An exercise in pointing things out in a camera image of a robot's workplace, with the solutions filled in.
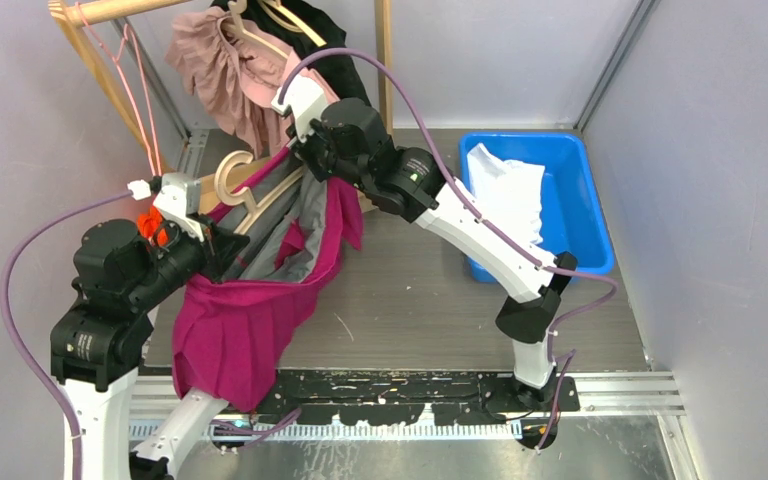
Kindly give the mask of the magenta dress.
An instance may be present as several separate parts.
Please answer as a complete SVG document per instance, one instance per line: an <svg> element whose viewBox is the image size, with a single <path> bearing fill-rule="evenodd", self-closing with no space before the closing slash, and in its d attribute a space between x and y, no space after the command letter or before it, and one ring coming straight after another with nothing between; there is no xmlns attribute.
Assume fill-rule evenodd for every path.
<svg viewBox="0 0 768 480"><path fill-rule="evenodd" d="M187 284L172 333L172 376L184 398L196 389L250 411L267 396L295 330L314 313L342 267L342 249L362 246L357 191L338 178L303 178L290 211L242 271L221 283Z"/></svg>

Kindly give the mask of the pink pleated garment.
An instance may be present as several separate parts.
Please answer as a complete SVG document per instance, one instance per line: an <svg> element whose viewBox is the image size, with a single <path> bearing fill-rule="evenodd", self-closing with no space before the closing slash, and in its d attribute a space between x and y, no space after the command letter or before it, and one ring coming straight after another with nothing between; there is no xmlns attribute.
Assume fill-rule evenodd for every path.
<svg viewBox="0 0 768 480"><path fill-rule="evenodd" d="M271 101L301 59L253 20L245 23L279 39L287 60L259 44L227 36L221 29L227 19L228 12L219 6L176 16L166 62L221 130L243 140L258 158L274 155L288 142L291 119L278 115Z"/></svg>

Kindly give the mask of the white skirt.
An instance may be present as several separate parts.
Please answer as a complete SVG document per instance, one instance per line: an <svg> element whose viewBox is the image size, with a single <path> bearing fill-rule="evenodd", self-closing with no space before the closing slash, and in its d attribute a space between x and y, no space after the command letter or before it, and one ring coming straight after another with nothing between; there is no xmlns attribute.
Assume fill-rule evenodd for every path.
<svg viewBox="0 0 768 480"><path fill-rule="evenodd" d="M482 213L517 243L543 242L542 182L546 167L500 159L483 143L466 156L471 191Z"/></svg>

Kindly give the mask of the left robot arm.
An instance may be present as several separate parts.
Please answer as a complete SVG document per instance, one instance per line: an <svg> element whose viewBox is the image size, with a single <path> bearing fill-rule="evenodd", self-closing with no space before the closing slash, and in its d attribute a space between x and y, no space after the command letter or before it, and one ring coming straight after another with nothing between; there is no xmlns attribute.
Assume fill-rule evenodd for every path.
<svg viewBox="0 0 768 480"><path fill-rule="evenodd" d="M77 299L51 334L51 374L71 412L65 420L74 478L173 479L193 445L223 408L245 409L251 385L225 375L212 395L184 398L160 428L129 446L130 402L142 349L154 327L150 312L192 277L216 281L248 245L245 235L194 220L192 238L171 222L166 244L150 244L126 219L91 227L73 257Z"/></svg>

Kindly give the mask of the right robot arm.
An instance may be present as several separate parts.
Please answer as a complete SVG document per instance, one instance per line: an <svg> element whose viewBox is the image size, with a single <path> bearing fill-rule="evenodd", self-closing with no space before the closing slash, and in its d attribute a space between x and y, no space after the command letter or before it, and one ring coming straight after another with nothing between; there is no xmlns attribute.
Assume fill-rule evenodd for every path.
<svg viewBox="0 0 768 480"><path fill-rule="evenodd" d="M508 294L495 323L513 344L512 390L537 411L553 398L557 367L549 357L550 325L569 284L554 268L575 268L574 255L533 245L522 256L472 212L463 183L418 147L398 147L380 114L358 98L291 109L293 153L319 180L338 178L379 210L431 232L477 259Z"/></svg>

